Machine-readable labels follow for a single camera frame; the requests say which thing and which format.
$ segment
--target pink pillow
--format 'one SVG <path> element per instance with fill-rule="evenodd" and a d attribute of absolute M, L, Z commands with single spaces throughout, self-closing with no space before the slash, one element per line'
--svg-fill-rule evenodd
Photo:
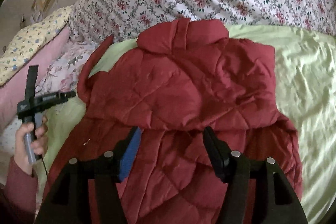
<path fill-rule="evenodd" d="M 48 67 L 56 60 L 65 43 L 69 40 L 70 30 L 64 27 L 47 45 L 40 49 L 24 67 L 6 84 L 0 87 L 0 132 L 11 122 L 16 114 L 17 103 L 25 97 L 26 80 L 29 66 L 39 65 L 36 85 L 47 74 Z"/>

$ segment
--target pillow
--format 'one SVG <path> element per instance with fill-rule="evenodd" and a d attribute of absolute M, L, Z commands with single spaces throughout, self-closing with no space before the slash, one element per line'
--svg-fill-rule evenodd
<path fill-rule="evenodd" d="M 16 113 L 17 103 L 25 97 L 26 80 L 29 66 L 39 65 L 36 84 L 47 74 L 48 67 L 56 60 L 70 36 L 66 26 L 25 64 L 5 85 L 0 86 L 0 132 L 10 123 Z"/>
<path fill-rule="evenodd" d="M 39 23 L 20 30 L 0 58 L 0 86 L 6 83 L 37 51 L 66 25 L 72 7 L 60 8 Z"/>

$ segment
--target finger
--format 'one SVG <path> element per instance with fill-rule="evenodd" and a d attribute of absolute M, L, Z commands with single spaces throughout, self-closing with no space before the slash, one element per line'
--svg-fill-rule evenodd
<path fill-rule="evenodd" d="M 43 147 L 39 147 L 34 149 L 34 154 L 36 155 L 44 155 L 47 152 L 47 149 L 43 148 Z"/>
<path fill-rule="evenodd" d="M 16 131 L 16 139 L 22 139 L 24 135 L 34 130 L 34 124 L 32 122 L 23 123 Z"/>
<path fill-rule="evenodd" d="M 48 121 L 48 117 L 47 116 L 43 116 L 42 117 L 42 124 L 45 124 Z"/>
<path fill-rule="evenodd" d="M 35 135 L 37 138 L 41 138 L 48 131 L 46 124 L 42 124 L 38 129 L 35 130 Z"/>
<path fill-rule="evenodd" d="M 37 148 L 43 148 L 46 147 L 48 145 L 48 137 L 47 136 L 43 136 L 35 141 L 33 141 L 30 145 L 30 147 L 32 149 L 37 149 Z"/>

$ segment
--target red puffer jacket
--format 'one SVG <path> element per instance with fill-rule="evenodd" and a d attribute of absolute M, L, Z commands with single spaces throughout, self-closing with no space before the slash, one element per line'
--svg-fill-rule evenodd
<path fill-rule="evenodd" d="M 118 189 L 128 222 L 215 223 L 226 185 L 203 146 L 201 132 L 211 126 L 231 149 L 275 158 L 301 197 L 297 131 L 276 107 L 273 47 L 229 38 L 219 20 L 180 19 L 142 32 L 138 48 L 87 80 L 111 43 L 107 38 L 83 68 L 77 89 L 87 111 L 54 161 L 51 181 L 69 159 L 96 158 L 139 126 L 141 145 Z M 91 211 L 99 223 L 95 203 Z"/>

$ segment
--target red sleeve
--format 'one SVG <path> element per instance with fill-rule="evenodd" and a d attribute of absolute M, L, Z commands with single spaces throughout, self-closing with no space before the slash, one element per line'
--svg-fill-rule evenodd
<path fill-rule="evenodd" d="M 3 203 L 4 208 L 10 208 L 11 212 L 8 213 L 16 215 L 19 223 L 32 224 L 35 219 L 37 188 L 37 177 L 23 172 L 12 157 L 9 162 L 4 198 L 0 203 Z"/>

